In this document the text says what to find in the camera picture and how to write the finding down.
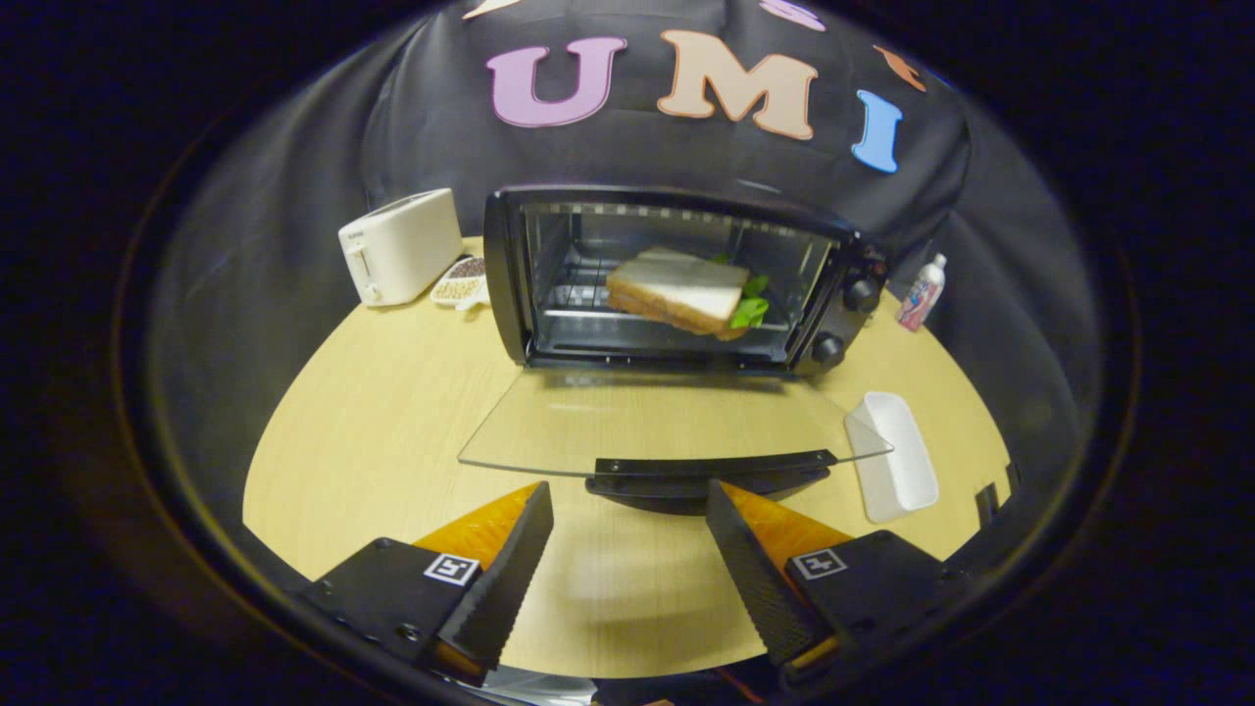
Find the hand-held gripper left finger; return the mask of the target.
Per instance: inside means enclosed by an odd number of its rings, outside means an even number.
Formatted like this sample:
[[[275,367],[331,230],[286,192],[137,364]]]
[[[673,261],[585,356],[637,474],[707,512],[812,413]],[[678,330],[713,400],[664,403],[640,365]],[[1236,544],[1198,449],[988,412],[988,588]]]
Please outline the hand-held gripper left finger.
[[[368,540],[299,594],[376,651],[484,683],[552,529],[548,482],[530,483],[420,540]]]

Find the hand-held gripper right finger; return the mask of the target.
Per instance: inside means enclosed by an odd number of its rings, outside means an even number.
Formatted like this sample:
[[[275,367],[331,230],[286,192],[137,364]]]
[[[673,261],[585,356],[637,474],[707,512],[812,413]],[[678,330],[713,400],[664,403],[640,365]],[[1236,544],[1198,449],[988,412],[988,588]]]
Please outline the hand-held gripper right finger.
[[[781,683],[812,691],[886,665],[968,594],[968,573],[892,530],[847,535],[712,479],[705,523]]]

